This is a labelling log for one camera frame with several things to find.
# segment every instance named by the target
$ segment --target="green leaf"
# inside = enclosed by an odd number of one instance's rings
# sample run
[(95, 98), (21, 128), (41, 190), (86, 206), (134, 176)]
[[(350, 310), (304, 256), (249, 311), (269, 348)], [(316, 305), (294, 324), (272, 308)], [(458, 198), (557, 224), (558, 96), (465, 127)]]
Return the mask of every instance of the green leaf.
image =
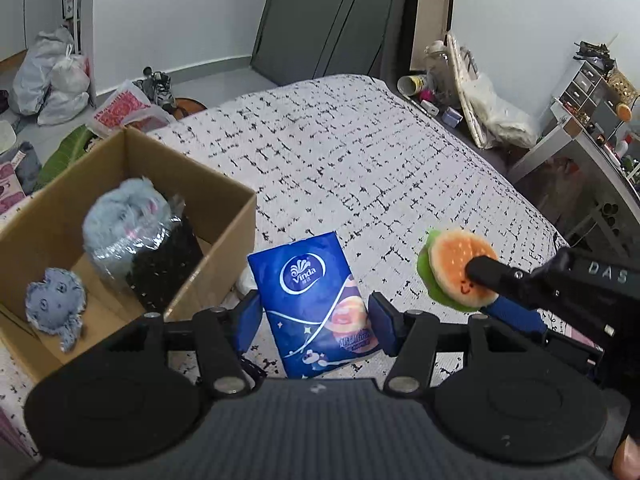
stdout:
[(451, 307), (459, 312), (476, 312), (476, 308), (469, 308), (468, 306), (464, 306), (463, 304), (447, 296), (446, 293), (440, 288), (440, 285), (438, 285), (438, 282), (433, 275), (431, 262), (429, 261), (429, 248), (439, 234), (440, 231), (437, 231), (435, 229), (429, 231), (427, 243), (425, 243), (422, 250), (420, 250), (420, 254), (418, 254), (418, 275), (422, 278), (422, 282), (427, 287), (429, 297), (436, 303)]
[(66, 136), (56, 152), (40, 170), (35, 189), (42, 189), (86, 152), (84, 147), (94, 134), (84, 124)]

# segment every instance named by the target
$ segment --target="vinda logo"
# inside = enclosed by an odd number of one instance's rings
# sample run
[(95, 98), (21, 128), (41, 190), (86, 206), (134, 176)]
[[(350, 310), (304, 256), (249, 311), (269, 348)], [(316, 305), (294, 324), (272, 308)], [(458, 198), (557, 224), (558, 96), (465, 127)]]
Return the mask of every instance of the vinda logo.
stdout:
[(313, 253), (290, 259), (280, 271), (280, 286), (287, 294), (302, 294), (322, 278), (326, 272), (324, 261)]

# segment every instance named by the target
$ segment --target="white wall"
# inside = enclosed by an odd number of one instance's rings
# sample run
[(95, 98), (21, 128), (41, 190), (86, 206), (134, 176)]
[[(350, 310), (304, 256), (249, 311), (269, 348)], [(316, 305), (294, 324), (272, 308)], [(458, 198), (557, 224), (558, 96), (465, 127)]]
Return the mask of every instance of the white wall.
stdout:
[(93, 0), (97, 94), (142, 69), (250, 56), (265, 0)]
[(580, 40), (640, 88), (640, 0), (454, 0), (452, 31), (504, 99), (539, 116)]
[(40, 31), (52, 32), (62, 23), (62, 0), (0, 0), (0, 60), (31, 46)]

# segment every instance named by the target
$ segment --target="cardboard box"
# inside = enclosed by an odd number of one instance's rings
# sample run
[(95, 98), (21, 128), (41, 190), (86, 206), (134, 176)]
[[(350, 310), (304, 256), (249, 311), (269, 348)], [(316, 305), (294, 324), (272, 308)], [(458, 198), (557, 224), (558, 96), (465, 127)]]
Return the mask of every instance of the cardboard box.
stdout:
[[(165, 197), (184, 198), (185, 212), (204, 254), (164, 313), (165, 320), (191, 319), (220, 304), (254, 249), (255, 193), (126, 128), (101, 141), (28, 203), (0, 232), (0, 337), (37, 382), (144, 313), (132, 294), (103, 283), (82, 248), (82, 222), (99, 196), (132, 177), (146, 176)], [(76, 272), (86, 289), (82, 337), (73, 351), (33, 329), (24, 313), (30, 282), (47, 267)]]

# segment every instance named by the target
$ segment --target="blue tissue package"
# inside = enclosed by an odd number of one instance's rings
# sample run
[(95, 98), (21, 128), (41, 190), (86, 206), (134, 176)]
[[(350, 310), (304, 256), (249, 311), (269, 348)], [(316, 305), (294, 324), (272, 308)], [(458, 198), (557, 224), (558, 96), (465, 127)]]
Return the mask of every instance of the blue tissue package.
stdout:
[(335, 232), (248, 260), (289, 378), (314, 377), (378, 349)]

